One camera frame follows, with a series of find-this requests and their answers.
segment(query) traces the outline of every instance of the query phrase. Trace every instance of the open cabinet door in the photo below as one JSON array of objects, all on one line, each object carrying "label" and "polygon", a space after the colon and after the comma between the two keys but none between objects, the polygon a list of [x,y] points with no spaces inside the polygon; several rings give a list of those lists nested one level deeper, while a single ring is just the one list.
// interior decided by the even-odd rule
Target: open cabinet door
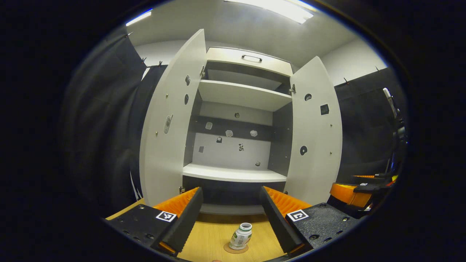
[{"label": "open cabinet door", "polygon": [[290,77],[293,142],[285,190],[311,205],[327,202],[342,155],[342,118],[335,89],[319,57]]},{"label": "open cabinet door", "polygon": [[189,119],[206,62],[200,29],[170,61],[152,95],[139,152],[141,187],[149,206],[179,194]]}]

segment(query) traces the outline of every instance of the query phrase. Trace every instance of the ceiling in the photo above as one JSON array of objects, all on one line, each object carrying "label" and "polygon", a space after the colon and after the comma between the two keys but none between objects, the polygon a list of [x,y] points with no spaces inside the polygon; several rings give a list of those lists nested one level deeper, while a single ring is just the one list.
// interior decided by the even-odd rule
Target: ceiling
[{"label": "ceiling", "polygon": [[206,41],[257,50],[302,67],[357,36],[321,12],[299,24],[268,10],[223,0],[173,0],[128,27],[134,46],[187,40],[200,28]]}]

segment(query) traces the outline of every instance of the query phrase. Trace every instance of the white bottle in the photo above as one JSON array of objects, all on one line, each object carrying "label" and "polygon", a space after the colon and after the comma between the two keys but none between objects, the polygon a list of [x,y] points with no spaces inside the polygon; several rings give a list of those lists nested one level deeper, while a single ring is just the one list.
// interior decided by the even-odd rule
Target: white bottle
[{"label": "white bottle", "polygon": [[253,226],[249,223],[242,223],[240,227],[233,232],[229,247],[234,250],[244,249],[253,235]]}]

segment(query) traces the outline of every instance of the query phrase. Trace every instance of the cork coaster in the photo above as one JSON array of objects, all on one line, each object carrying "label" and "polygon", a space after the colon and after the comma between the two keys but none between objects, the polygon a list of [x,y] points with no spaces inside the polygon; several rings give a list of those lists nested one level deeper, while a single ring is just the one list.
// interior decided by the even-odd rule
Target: cork coaster
[{"label": "cork coaster", "polygon": [[234,249],[231,249],[228,245],[230,244],[230,242],[228,242],[227,244],[225,244],[225,246],[223,246],[223,249],[228,252],[228,253],[232,253],[232,254],[241,254],[241,253],[244,253],[246,252],[248,249],[249,249],[249,245],[247,245],[245,248],[241,249],[241,250],[234,250]]}]

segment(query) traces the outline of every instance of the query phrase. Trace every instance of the ceiling light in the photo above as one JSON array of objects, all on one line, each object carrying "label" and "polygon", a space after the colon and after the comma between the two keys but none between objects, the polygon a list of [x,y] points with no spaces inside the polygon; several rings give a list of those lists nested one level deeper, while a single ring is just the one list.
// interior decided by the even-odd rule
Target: ceiling light
[{"label": "ceiling light", "polygon": [[293,2],[301,7],[292,4],[286,0],[225,0],[225,2],[235,2],[261,7],[263,9],[267,9],[269,11],[288,17],[289,19],[296,21],[300,24],[304,23],[307,19],[314,16],[313,14],[301,8],[305,7],[307,9],[311,9],[311,6],[307,4],[305,5],[304,3],[296,0],[294,0]]},{"label": "ceiling light", "polygon": [[133,19],[133,20],[127,22],[127,23],[126,23],[126,26],[132,25],[132,24],[136,23],[137,21],[139,21],[139,20],[141,20],[141,19],[144,19],[144,18],[150,16],[151,13],[152,13],[151,11],[152,11],[152,9],[147,10],[147,11],[146,11],[145,13],[143,13],[142,15],[140,15],[140,16],[136,17],[135,19]]}]

